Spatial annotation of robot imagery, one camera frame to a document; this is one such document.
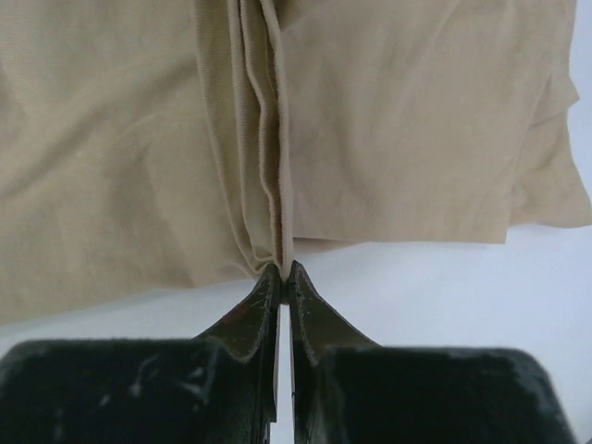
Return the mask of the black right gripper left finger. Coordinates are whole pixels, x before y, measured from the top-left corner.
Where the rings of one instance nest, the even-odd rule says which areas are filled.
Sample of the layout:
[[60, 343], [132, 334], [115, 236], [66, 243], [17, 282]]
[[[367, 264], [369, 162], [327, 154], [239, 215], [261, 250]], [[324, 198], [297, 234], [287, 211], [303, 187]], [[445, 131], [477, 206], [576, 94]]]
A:
[[269, 422], [278, 411], [278, 324], [282, 277], [267, 265], [252, 291], [217, 322], [198, 335], [215, 339], [243, 364], [253, 364], [257, 403]]

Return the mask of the beige t shirt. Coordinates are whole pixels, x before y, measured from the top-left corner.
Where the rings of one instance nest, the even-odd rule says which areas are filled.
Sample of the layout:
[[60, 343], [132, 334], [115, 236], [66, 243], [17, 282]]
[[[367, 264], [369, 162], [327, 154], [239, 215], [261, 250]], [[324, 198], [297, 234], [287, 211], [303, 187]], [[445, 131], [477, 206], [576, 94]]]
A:
[[591, 204], [573, 1], [5, 1], [1, 320]]

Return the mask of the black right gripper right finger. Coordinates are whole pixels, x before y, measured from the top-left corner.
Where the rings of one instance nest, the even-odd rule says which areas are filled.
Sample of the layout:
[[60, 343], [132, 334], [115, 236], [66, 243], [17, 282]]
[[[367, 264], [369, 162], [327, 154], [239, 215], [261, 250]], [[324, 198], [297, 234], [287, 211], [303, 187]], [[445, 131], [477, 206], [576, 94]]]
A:
[[303, 264], [294, 261], [286, 282], [290, 306], [291, 398], [296, 443], [330, 443], [337, 410], [326, 394], [323, 358], [329, 349], [376, 348], [315, 288]]

